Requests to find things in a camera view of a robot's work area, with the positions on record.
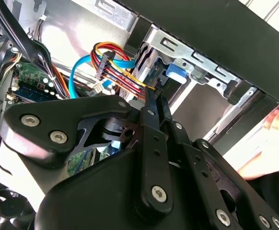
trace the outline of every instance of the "circuit board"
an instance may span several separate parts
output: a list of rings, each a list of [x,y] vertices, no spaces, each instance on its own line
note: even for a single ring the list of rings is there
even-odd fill
[[[96,92],[89,87],[77,87],[82,97],[94,96]],[[20,62],[16,65],[12,78],[9,99],[21,99],[24,102],[44,102],[62,99],[57,93],[53,81],[31,63]]]

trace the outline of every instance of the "black plastic bracket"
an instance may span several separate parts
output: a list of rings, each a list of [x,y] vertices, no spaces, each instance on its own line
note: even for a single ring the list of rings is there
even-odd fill
[[[260,217],[264,217],[272,229],[277,229],[272,218],[279,220],[279,216],[216,149],[203,139],[196,140],[194,146],[203,153],[205,160],[219,173],[218,189],[228,192],[234,200],[237,217],[244,229],[267,229]]]
[[[62,167],[71,154],[109,142],[100,138],[90,141],[90,134],[98,122],[127,118],[131,111],[129,104],[118,96],[20,104],[4,114],[0,135],[13,151],[41,166],[57,168]],[[34,127],[24,125],[21,118],[25,115],[37,117],[39,124]],[[54,131],[64,133],[67,141],[52,141],[50,135]]]
[[[145,220],[159,221],[173,209],[166,136],[160,131],[155,95],[146,88],[139,128],[128,148],[137,150],[134,205]]]

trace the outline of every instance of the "red cable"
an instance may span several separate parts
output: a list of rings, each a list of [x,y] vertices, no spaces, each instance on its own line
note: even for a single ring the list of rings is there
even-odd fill
[[[132,85],[131,83],[125,81],[121,76],[117,75],[115,72],[113,72],[111,69],[107,68],[107,71],[109,71],[111,74],[115,75],[115,77],[117,77],[118,79],[120,79],[122,82],[124,82],[129,88],[131,88],[132,90],[134,90],[135,92],[141,94],[141,90],[136,88],[134,85]]]
[[[124,51],[121,48],[117,47],[117,46],[114,46],[112,44],[107,44],[107,45],[99,46],[98,49],[101,49],[101,48],[103,48],[103,49],[110,49],[110,50],[114,49],[115,51],[120,52],[123,55],[122,58],[124,58],[127,61],[130,61],[130,58],[124,53]]]

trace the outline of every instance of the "black cable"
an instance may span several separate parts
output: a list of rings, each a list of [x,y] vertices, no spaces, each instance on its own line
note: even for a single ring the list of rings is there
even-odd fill
[[[3,65],[3,67],[1,68],[1,72],[0,72],[0,86],[4,83],[4,73],[5,73],[5,70],[10,67],[11,65],[13,64],[13,62],[9,62],[9,63],[6,63]]]
[[[4,31],[27,60],[36,65],[39,64],[34,45],[6,6],[4,0],[0,0],[0,29]]]
[[[2,68],[4,58],[6,56],[8,48],[9,48],[9,41],[10,41],[9,39],[5,39],[5,41],[3,42],[3,44],[0,48],[0,68]]]

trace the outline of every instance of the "cable bundle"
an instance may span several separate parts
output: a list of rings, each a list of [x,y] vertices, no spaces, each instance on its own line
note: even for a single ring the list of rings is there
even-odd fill
[[[17,54],[17,56],[12,58],[10,62],[8,62],[2,66],[2,69],[0,72],[0,87],[5,82],[9,71],[20,61],[21,57],[22,57],[22,54]]]
[[[36,44],[37,51],[39,51],[38,57],[40,58],[40,61],[43,63],[44,68],[47,70],[49,78],[52,80],[57,93],[60,95],[62,99],[70,98],[69,90],[61,73],[52,64],[49,50],[46,48],[44,44],[37,40],[34,40],[34,43]]]
[[[137,80],[135,77],[133,77],[128,71],[123,70],[133,68],[135,65],[134,60],[131,60],[130,57],[128,57],[123,52],[123,49],[117,44],[111,42],[103,42],[94,45],[91,54],[82,57],[79,61],[77,61],[77,63],[73,67],[69,81],[69,90],[71,98],[78,97],[73,85],[73,76],[76,68],[82,63],[91,61],[92,66],[95,68],[95,70],[98,70],[103,56],[103,54],[100,52],[100,49],[114,51],[119,57],[122,58],[122,60],[115,59],[114,61],[109,61],[103,73],[103,77],[115,83],[118,87],[133,94],[135,97],[142,97],[141,95],[143,94],[143,89],[144,87],[146,87],[146,85]]]

